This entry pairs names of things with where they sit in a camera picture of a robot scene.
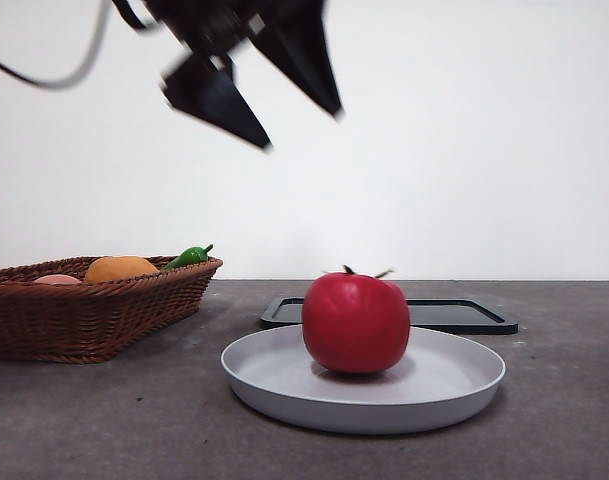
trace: black cable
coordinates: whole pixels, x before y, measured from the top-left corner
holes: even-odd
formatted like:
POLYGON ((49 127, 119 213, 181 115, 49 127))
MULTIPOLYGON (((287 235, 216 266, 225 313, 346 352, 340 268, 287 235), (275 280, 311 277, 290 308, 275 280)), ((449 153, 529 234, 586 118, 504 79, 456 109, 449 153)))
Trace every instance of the black cable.
POLYGON ((106 24, 108 23, 110 6, 111 2, 109 0, 102 0, 99 12, 97 14, 95 32, 93 33, 93 38, 91 39, 88 51, 86 52, 82 63, 80 63, 77 69, 70 75, 59 80, 37 80, 18 73, 12 68, 4 65, 2 62, 0 62, 0 70, 18 80, 21 80, 22 82, 49 90, 62 90, 77 85, 88 75, 88 73, 91 71, 91 67, 97 59, 97 54, 100 50, 100 46, 102 45, 104 32, 106 31, 106 24))
POLYGON ((151 30, 157 26, 157 23, 143 23, 128 3, 128 0, 113 0, 113 5, 117 7, 117 11, 120 13, 122 18, 133 30, 151 30))

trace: white plate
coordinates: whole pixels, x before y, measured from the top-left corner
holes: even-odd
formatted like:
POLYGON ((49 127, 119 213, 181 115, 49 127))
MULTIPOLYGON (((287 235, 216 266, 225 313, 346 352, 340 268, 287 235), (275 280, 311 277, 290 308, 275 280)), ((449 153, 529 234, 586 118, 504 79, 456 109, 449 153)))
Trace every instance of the white plate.
POLYGON ((412 327, 402 360, 374 376, 333 373, 304 346, 302 326, 243 337, 222 352, 235 394, 268 416, 342 433, 410 433, 444 427, 489 404, 506 367, 490 348, 412 327))

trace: basket rim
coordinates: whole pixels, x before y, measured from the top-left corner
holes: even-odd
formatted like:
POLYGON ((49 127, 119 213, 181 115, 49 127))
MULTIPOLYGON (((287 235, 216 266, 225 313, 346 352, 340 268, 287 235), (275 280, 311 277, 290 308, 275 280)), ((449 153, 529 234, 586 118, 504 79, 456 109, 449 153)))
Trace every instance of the basket rim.
MULTIPOLYGON (((46 262, 39 262, 39 263, 30 264, 30 265, 18 265, 15 267, 0 268, 0 273, 6 273, 6 272, 10 273, 17 269, 30 269, 30 268, 37 268, 37 267, 51 266, 51 265, 55 266, 59 263, 67 262, 67 261, 71 261, 71 260, 95 260, 95 259, 102 258, 105 256, 111 256, 111 255, 79 256, 79 257, 62 258, 62 259, 58 259, 58 260, 48 260, 46 262)), ((160 259, 160 258, 173 259, 176 256, 177 255, 155 255, 155 256, 148 256, 148 257, 142 257, 142 258, 145 258, 147 260, 160 259)), ((118 287, 118 286, 128 285, 131 283, 143 282, 145 280, 159 279, 160 281, 164 281, 164 280, 172 280, 172 279, 176 279, 176 278, 183 278, 183 277, 188 277, 188 276, 193 276, 193 275, 200 275, 200 274, 203 274, 206 272, 210 272, 212 270, 217 270, 223 264, 224 264, 224 262, 219 258, 208 257, 208 260, 205 262, 195 263, 192 265, 186 265, 183 267, 177 267, 177 268, 173 268, 171 270, 159 270, 157 272, 146 273, 146 274, 138 275, 135 277, 128 277, 128 278, 122 278, 122 279, 117 279, 117 280, 106 280, 103 282, 90 283, 90 282, 81 281, 80 283, 73 283, 73 284, 48 284, 48 283, 36 283, 32 280, 4 280, 4 281, 0 281, 0 285, 33 287, 35 289, 52 289, 52 288, 88 289, 88 288, 94 288, 94 287, 98 287, 98 286, 111 286, 111 285, 118 287)))

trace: plate rim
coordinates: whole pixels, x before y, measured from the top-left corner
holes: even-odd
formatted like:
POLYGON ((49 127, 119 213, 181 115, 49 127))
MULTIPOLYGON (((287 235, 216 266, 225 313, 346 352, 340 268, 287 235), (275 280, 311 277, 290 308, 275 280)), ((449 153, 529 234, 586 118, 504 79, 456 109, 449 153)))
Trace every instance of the plate rim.
POLYGON ((333 399, 324 399, 324 398, 315 398, 315 397, 309 397, 309 396, 298 396, 298 395, 291 395, 288 393, 284 393, 284 392, 279 392, 279 391, 275 391, 272 389, 268 389, 265 387, 261 387, 255 384, 252 384, 244 379, 242 379, 239 375, 237 375, 235 372, 233 372, 228 365, 226 365, 226 362, 224 361, 224 356, 226 355, 226 353, 229 351, 229 349, 234 348, 235 344, 241 342, 242 340, 245 340, 249 337, 253 337, 255 335, 261 335, 261 334, 271 334, 272 332, 275 332, 276 330, 281 330, 281 329, 301 329, 302 325, 301 324, 297 324, 297 325, 286 325, 283 327, 277 327, 277 328, 272 328, 270 330, 260 330, 259 332, 254 332, 254 333, 250 333, 248 335, 244 335, 243 337, 238 338, 237 340, 231 342, 220 354, 220 365, 222 366, 222 368, 224 369, 224 371, 233 379, 235 379, 236 381, 246 385, 247 387, 250 387, 252 389, 255 390, 261 390, 263 392, 272 394, 272 395, 278 395, 281 397, 285 397, 285 398, 290 398, 290 399, 294 399, 294 400, 305 400, 305 401, 309 401, 309 402, 316 402, 316 403, 323 403, 323 404, 335 404, 335 405, 354 405, 354 406, 364 406, 364 407, 407 407, 409 405, 430 405, 430 404, 439 404, 439 403, 446 403, 446 402, 451 402, 454 400, 461 400, 467 397, 471 397, 474 395, 477 395, 479 393, 488 391, 489 389, 495 387, 496 385, 499 385, 499 383, 502 381, 502 379, 504 378, 504 376, 506 375, 506 362, 504 361, 504 359, 501 357, 501 355, 499 353, 497 353, 495 350, 493 350, 492 348, 487 347, 486 345, 483 345, 479 342, 476 342, 475 340, 471 340, 470 338, 466 338, 466 337, 461 337, 459 335, 455 335, 452 333, 446 333, 446 332, 441 332, 439 330, 433 330, 430 328, 424 328, 424 327, 413 327, 410 326, 409 328, 411 329, 411 335, 412 335, 412 330, 424 330, 425 332, 429 332, 430 335, 447 335, 449 337, 456 337, 458 340, 464 340, 465 342, 469 342, 472 343, 474 345, 480 346, 482 347, 484 350, 486 350, 488 353, 491 354, 491 356, 495 357, 497 360, 499 360, 500 365, 501 365, 501 371, 499 373, 499 375, 497 375, 497 377, 495 377, 492 381, 482 385, 481 387, 478 387, 474 390, 471 390, 470 392, 464 394, 464 395, 453 395, 453 396, 449 396, 449 397, 444 397, 444 398, 440 398, 438 400, 427 400, 427 401, 423 401, 423 402, 406 402, 406 403, 399 403, 399 402, 377 402, 377 403, 373 403, 373 402, 364 402, 364 401, 355 401, 355 400, 333 400, 333 399))

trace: toy fruit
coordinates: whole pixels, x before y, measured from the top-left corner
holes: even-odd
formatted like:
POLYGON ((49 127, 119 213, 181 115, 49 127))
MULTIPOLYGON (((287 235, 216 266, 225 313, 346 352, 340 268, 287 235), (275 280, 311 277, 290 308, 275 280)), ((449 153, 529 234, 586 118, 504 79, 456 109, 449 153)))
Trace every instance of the toy fruit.
POLYGON ((71 277, 70 275, 63 275, 60 273, 55 273, 52 275, 44 275, 40 278, 36 278, 33 280, 35 283, 48 283, 51 285, 73 285, 75 283, 82 283, 75 277, 71 277))
POLYGON ((329 370, 374 373, 390 368, 408 344, 410 312, 404 294, 392 282, 344 268, 346 273, 318 278, 306 293, 306 348, 329 370))
POLYGON ((171 262, 164 265, 162 270, 170 270, 171 268, 185 267, 195 263, 205 262, 208 260, 208 252, 213 248, 209 245, 206 248, 191 247, 184 250, 179 257, 174 258, 171 262))
POLYGON ((155 265, 142 257, 102 257, 91 263, 84 276, 86 283, 106 282, 158 272, 155 265))

